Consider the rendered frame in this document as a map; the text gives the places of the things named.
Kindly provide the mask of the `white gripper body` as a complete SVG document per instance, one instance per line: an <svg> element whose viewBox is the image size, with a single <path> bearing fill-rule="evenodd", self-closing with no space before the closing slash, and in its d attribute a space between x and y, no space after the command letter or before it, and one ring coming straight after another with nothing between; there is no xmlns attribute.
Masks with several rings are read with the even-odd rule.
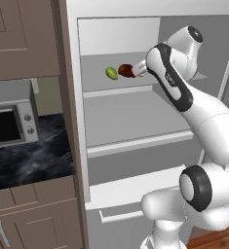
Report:
<svg viewBox="0 0 229 249"><path fill-rule="evenodd" d="M134 65L132 68L132 72L135 77L142 77L144 73L147 72L146 63L144 60Z"/></svg>

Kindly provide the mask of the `reddish brown steak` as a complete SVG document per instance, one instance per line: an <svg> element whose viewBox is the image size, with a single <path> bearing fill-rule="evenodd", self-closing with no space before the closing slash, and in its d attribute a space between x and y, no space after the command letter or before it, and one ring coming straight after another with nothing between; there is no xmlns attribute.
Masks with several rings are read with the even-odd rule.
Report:
<svg viewBox="0 0 229 249"><path fill-rule="evenodd" d="M134 78L133 67L130 64L122 64L118 68L118 74L126 78Z"/></svg>

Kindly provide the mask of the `green mango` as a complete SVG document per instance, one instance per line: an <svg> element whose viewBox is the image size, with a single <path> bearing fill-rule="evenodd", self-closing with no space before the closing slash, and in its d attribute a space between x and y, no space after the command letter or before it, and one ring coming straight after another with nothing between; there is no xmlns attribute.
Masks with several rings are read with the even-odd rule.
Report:
<svg viewBox="0 0 229 249"><path fill-rule="evenodd" d="M118 79L118 73L113 67L107 67L105 69L105 74L111 80L117 80Z"/></svg>

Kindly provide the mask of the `grey fridge shelf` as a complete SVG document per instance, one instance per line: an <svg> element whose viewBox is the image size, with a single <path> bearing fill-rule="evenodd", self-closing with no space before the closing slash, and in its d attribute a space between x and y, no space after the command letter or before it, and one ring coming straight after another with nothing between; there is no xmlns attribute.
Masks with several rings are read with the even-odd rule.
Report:
<svg viewBox="0 0 229 249"><path fill-rule="evenodd" d="M111 80L105 74L107 67L118 69L121 64L136 65L145 59L145 56L146 52L82 55L81 74L83 92L157 84L158 81L148 73L145 73L143 77L136 78L126 78L119 75L117 80Z"/></svg>
<svg viewBox="0 0 229 249"><path fill-rule="evenodd" d="M84 99L88 158L193 138L187 122L152 89Z"/></svg>

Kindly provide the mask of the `white fridge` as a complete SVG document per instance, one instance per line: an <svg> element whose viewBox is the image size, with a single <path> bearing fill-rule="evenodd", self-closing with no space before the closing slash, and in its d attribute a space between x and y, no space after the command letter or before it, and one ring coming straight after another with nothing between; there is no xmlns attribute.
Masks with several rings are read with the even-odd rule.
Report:
<svg viewBox="0 0 229 249"><path fill-rule="evenodd" d="M229 0L66 0L89 249L229 227Z"/></svg>

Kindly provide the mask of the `white fridge drawer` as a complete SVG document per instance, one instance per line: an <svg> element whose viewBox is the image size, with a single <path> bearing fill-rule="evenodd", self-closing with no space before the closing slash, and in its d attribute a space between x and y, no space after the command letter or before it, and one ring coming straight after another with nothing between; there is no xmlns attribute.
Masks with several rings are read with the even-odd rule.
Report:
<svg viewBox="0 0 229 249"><path fill-rule="evenodd" d="M144 216L102 224L104 216L141 211L142 197L156 190L178 185L184 166L147 173L113 182L90 186L91 201L85 204L90 249L139 249L152 231L153 222Z"/></svg>

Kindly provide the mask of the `brown tall side panel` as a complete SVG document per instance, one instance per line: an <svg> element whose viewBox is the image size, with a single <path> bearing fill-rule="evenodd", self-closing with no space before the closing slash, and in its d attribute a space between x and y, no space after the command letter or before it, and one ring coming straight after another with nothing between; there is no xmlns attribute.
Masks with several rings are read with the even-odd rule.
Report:
<svg viewBox="0 0 229 249"><path fill-rule="evenodd" d="M69 43L68 18L65 0L51 0L57 38L57 57L59 64L59 90L62 105L62 112L66 125L66 131L70 144L71 154L75 166L74 183L78 200L79 221L83 247L89 248L89 237L87 228L87 215L85 209L82 167L80 158L79 135L77 125L77 112L75 92L73 83L73 70Z"/></svg>

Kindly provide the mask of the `silver microwave oven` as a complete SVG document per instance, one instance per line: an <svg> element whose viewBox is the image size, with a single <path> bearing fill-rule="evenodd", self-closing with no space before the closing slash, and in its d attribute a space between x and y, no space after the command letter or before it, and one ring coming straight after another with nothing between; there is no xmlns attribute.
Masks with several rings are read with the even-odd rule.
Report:
<svg viewBox="0 0 229 249"><path fill-rule="evenodd" d="M33 100L0 104L0 147L37 141L38 117Z"/></svg>

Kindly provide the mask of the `brown drawer front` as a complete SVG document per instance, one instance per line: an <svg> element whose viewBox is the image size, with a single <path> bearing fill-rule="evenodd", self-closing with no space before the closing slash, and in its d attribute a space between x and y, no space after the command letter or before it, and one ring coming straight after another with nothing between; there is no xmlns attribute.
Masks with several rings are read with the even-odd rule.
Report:
<svg viewBox="0 0 229 249"><path fill-rule="evenodd" d="M14 207L15 201L9 189L0 190L0 210Z"/></svg>
<svg viewBox="0 0 229 249"><path fill-rule="evenodd" d="M11 192L17 205L31 202L53 203L76 196L73 176L14 187Z"/></svg>

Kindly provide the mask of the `brown wall cupboard door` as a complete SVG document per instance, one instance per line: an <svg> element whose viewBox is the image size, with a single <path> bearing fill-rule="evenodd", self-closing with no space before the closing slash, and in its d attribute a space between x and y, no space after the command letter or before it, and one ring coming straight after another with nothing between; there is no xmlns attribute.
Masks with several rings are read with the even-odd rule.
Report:
<svg viewBox="0 0 229 249"><path fill-rule="evenodd" d="M0 80L58 73L52 0L0 0Z"/></svg>

